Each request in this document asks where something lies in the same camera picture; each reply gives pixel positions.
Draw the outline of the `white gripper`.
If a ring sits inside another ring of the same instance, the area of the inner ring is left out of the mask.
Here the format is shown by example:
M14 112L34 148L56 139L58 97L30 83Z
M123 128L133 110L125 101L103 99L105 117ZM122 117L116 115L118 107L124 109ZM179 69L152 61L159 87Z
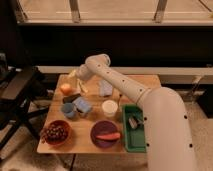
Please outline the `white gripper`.
M77 70L74 69L68 74L68 78L77 76L80 80L88 81L92 77L92 72L86 65L81 65Z

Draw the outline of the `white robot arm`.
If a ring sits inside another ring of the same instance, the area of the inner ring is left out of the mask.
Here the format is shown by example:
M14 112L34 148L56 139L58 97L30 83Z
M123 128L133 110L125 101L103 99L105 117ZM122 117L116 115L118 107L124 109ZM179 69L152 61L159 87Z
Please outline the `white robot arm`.
M111 69L110 63L106 54L87 57L75 76L82 81L100 76L142 109L149 171L197 171L190 124L180 95L167 87L147 87Z

